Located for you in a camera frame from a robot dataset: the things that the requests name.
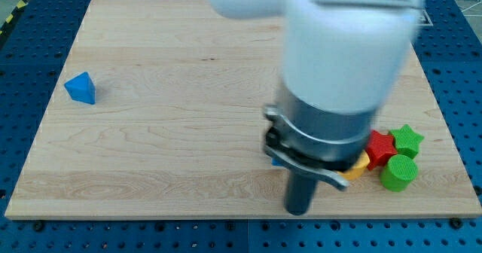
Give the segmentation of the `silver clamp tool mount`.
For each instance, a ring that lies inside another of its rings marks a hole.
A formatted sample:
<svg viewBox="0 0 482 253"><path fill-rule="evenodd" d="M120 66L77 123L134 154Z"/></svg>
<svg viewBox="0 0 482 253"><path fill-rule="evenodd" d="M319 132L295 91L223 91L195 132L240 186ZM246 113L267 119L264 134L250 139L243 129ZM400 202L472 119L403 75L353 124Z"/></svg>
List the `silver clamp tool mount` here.
<svg viewBox="0 0 482 253"><path fill-rule="evenodd" d="M324 182L344 191L349 182L338 172L350 169L368 143L376 111L341 114L322 110L296 96L284 83L275 102L264 106L271 122L264 150L290 171L288 186Z"/></svg>

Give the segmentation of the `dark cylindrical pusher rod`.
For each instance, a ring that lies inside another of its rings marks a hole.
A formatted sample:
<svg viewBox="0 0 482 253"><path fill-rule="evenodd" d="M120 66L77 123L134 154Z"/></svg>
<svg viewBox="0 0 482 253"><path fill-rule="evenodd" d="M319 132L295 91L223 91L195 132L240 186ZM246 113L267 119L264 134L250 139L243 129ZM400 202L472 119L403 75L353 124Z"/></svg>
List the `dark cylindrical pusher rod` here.
<svg viewBox="0 0 482 253"><path fill-rule="evenodd" d="M310 207L317 180L290 172L285 192L284 207L292 215L303 215Z"/></svg>

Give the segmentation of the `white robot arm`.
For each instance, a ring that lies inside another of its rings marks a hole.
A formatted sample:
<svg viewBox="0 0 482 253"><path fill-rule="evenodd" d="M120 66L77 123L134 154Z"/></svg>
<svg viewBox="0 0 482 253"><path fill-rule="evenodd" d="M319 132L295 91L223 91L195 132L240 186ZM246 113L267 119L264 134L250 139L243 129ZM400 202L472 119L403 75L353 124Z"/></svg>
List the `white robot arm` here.
<svg viewBox="0 0 482 253"><path fill-rule="evenodd" d="M365 149L416 37L424 0L207 0L226 18L282 17L285 37L264 151L289 170L285 209L302 215L323 181L338 190Z"/></svg>

